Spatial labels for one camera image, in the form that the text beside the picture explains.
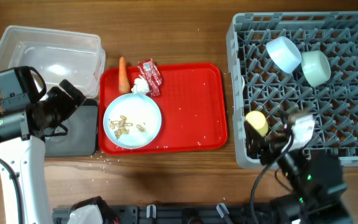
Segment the red tray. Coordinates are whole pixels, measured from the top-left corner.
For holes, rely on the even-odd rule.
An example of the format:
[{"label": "red tray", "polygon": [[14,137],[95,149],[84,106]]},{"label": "red tray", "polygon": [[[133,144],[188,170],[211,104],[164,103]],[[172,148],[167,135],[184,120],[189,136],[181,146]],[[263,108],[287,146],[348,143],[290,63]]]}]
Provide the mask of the red tray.
[{"label": "red tray", "polygon": [[[139,149],[113,144],[103,129],[103,116],[118,92],[118,68],[100,79],[99,146],[106,154],[128,155],[217,149],[227,140],[226,109],[221,72],[211,63],[159,65],[161,96],[152,98],[161,110],[162,126],[157,137]],[[139,77],[137,67],[127,67],[131,86]]]}]

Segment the white plate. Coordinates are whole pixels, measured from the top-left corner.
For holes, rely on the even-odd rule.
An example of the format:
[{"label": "white plate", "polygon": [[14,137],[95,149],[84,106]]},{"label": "white plate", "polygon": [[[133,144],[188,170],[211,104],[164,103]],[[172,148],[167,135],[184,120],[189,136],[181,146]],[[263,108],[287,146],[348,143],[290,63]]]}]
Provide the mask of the white plate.
[{"label": "white plate", "polygon": [[[120,116],[127,118],[127,123],[133,126],[127,127],[129,134],[122,134],[117,140],[115,129],[111,129],[110,121],[120,121]],[[116,98],[107,107],[103,117],[103,128],[107,137],[115,145],[124,149],[137,149],[146,146],[157,136],[161,128],[161,111],[157,104],[148,96],[139,94],[125,94]],[[140,132],[136,125],[139,124],[146,129]]]}]

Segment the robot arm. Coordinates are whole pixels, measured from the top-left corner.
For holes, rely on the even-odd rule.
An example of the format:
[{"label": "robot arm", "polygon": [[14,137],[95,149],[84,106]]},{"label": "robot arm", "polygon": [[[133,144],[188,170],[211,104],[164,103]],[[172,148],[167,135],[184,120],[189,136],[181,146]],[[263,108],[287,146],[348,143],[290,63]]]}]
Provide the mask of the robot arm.
[{"label": "robot arm", "polygon": [[[44,174],[45,143],[34,136],[0,143],[0,159],[18,176],[24,223],[52,223]],[[0,165],[6,223],[19,223],[16,192],[7,170]]]},{"label": "robot arm", "polygon": [[[32,71],[44,88],[39,93]],[[32,67],[0,72],[0,159],[16,173],[19,192],[8,170],[0,164],[6,223],[52,223],[44,174],[44,129],[56,128],[85,101],[80,91],[64,80],[46,93],[45,82]]]},{"label": "robot arm", "polygon": [[308,159],[303,149],[311,140],[315,120],[305,112],[282,113],[284,131],[274,138],[262,137],[246,121],[247,150],[260,154],[262,165],[267,165],[255,181],[250,209],[254,223],[253,194],[262,175],[277,163],[292,186],[292,192],[270,202],[274,223],[352,223],[352,218],[341,201],[346,190],[343,171],[337,157],[320,150]]}]

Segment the carrot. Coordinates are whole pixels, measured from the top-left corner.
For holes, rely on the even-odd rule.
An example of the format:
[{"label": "carrot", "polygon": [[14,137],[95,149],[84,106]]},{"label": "carrot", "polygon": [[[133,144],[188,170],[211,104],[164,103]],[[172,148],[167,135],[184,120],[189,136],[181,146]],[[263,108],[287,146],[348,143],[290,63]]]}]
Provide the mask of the carrot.
[{"label": "carrot", "polygon": [[131,92],[131,87],[129,86],[127,70],[126,70],[125,58],[121,57],[119,59],[119,71],[118,71],[118,89],[121,94],[126,94]]}]

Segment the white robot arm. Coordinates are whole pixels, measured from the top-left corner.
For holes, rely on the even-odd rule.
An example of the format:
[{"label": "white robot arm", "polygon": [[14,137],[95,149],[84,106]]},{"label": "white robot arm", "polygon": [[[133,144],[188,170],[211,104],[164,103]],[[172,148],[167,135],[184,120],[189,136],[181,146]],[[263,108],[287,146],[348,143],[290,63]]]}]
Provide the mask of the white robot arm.
[{"label": "white robot arm", "polygon": [[[42,81],[41,92],[37,90],[31,71]],[[48,98],[39,101],[46,94],[46,87],[34,68],[16,67],[0,72],[0,105],[3,108],[0,113],[0,174],[6,223],[53,223],[44,173],[44,129],[61,125],[86,99],[66,80],[60,86],[66,93],[53,87]],[[68,223],[114,223],[115,218],[106,202],[96,197],[74,205]]]},{"label": "white robot arm", "polygon": [[[18,176],[24,222],[52,223],[44,174],[45,143],[34,136],[29,140],[14,138],[0,143],[0,158]],[[16,192],[8,171],[0,164],[7,224],[19,223]]]}]

